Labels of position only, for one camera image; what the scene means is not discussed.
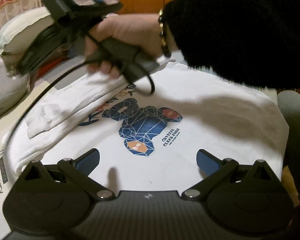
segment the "person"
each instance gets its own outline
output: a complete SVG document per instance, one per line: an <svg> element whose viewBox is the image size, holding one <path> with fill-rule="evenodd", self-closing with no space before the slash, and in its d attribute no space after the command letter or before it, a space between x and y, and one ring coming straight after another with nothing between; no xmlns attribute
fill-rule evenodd
<svg viewBox="0 0 300 240"><path fill-rule="evenodd" d="M181 50L190 67L212 67L219 76L249 86L300 88L300 0L173 0L163 9L169 51ZM113 37L163 55L158 14L108 16L90 30L102 41ZM97 49L86 38L85 53ZM88 66L118 78L110 62ZM300 95L284 91L278 106L290 133L285 161L300 199ZM300 220L294 223L293 236Z"/></svg>

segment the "red fabric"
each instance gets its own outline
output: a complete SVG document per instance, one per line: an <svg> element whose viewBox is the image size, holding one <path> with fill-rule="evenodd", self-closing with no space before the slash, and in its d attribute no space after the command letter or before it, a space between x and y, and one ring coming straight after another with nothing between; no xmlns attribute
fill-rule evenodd
<svg viewBox="0 0 300 240"><path fill-rule="evenodd" d="M52 68L54 68L56 65L58 65L59 63L61 63L64 60L66 60L65 57L57 58L54 61L48 63L47 65L42 66L38 71L37 79L40 78L42 75L47 73L49 70L51 70Z"/></svg>

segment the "pant leg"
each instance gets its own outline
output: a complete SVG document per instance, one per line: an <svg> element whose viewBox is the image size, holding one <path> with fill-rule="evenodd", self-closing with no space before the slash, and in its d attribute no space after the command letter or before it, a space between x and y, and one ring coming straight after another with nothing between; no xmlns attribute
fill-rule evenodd
<svg viewBox="0 0 300 240"><path fill-rule="evenodd" d="M286 90L278 94L278 106L289 125L285 163L294 179L300 200L300 95Z"/></svg>

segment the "pillow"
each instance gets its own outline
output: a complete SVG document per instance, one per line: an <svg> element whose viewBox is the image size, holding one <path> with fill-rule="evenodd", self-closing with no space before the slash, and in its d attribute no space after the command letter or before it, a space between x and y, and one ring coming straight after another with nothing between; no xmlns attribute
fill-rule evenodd
<svg viewBox="0 0 300 240"><path fill-rule="evenodd" d="M8 21L0 30L0 55L18 54L26 51L36 36L53 24L45 7L26 11Z"/></svg>

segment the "shirt sleeve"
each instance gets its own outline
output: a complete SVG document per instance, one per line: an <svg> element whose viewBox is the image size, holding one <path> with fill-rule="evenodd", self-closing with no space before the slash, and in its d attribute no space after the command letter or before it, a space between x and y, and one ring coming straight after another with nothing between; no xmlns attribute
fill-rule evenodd
<svg viewBox="0 0 300 240"><path fill-rule="evenodd" d="M189 66L250 86L300 88L300 0L173 0L163 15Z"/></svg>

